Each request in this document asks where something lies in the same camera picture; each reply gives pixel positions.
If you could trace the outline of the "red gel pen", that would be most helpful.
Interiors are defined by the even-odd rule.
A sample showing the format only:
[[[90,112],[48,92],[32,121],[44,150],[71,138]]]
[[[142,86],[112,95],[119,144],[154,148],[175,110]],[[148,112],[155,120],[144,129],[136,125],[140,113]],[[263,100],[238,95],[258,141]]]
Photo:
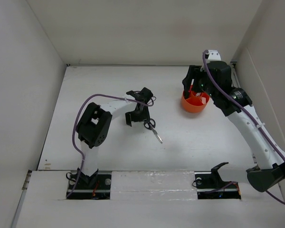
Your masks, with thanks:
[[[193,83],[194,83],[194,80],[192,79],[191,82],[188,84],[188,90],[187,90],[187,92],[186,92],[187,98],[189,98],[190,95],[191,95]]]

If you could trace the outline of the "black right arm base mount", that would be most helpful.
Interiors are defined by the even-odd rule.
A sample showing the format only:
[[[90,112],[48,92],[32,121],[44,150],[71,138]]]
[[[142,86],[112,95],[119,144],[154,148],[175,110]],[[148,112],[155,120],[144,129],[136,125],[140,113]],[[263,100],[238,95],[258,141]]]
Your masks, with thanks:
[[[241,199],[238,182],[223,181],[218,172],[226,164],[228,162],[222,162],[211,168],[210,171],[195,172],[195,180],[192,182],[192,187],[197,190],[199,200]]]

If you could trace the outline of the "black handled scissors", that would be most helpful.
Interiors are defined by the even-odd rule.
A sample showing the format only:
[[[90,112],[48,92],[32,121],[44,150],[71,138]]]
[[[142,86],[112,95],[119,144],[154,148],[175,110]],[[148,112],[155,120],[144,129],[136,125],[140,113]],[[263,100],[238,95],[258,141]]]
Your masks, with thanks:
[[[156,127],[156,122],[154,119],[150,118],[148,120],[144,121],[144,127],[148,130],[151,130],[154,134],[154,136],[156,137],[156,139],[163,144],[162,138],[159,136],[159,134],[157,133],[157,131],[155,130]]]

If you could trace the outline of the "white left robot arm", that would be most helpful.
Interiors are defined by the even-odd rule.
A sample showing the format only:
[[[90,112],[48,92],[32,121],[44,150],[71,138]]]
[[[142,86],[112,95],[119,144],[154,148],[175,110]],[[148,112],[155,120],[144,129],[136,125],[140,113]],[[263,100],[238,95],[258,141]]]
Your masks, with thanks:
[[[113,100],[106,104],[85,102],[86,109],[81,117],[76,118],[75,131],[81,142],[81,154],[84,156],[83,167],[77,169],[76,178],[80,185],[88,189],[96,184],[98,147],[105,141],[112,120],[124,115],[128,126],[140,122],[148,130],[155,128],[155,121],[149,113],[149,102],[153,98],[151,90],[144,87],[138,92],[128,91],[122,98],[111,98]]]

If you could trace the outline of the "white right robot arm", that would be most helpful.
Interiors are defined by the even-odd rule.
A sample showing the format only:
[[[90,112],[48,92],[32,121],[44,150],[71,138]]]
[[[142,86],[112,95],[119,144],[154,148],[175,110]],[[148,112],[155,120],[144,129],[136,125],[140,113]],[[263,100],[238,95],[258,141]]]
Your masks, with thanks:
[[[189,66],[182,81],[184,95],[206,93],[235,125],[255,158],[256,166],[246,171],[248,182],[255,190],[265,192],[285,179],[285,152],[258,118],[245,90],[232,85],[231,67],[223,61],[210,62],[207,67]]]

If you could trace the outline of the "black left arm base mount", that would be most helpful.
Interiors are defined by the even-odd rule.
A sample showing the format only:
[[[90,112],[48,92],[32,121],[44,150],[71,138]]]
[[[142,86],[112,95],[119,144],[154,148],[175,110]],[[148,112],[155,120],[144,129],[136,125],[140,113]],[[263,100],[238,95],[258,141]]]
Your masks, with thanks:
[[[112,174],[111,173],[99,173],[96,180],[92,183],[86,185],[82,180],[79,180],[74,191],[68,196],[72,191],[74,186],[75,178],[67,177],[69,180],[68,188],[66,191],[66,198],[68,200],[109,200],[111,195],[111,183]]]

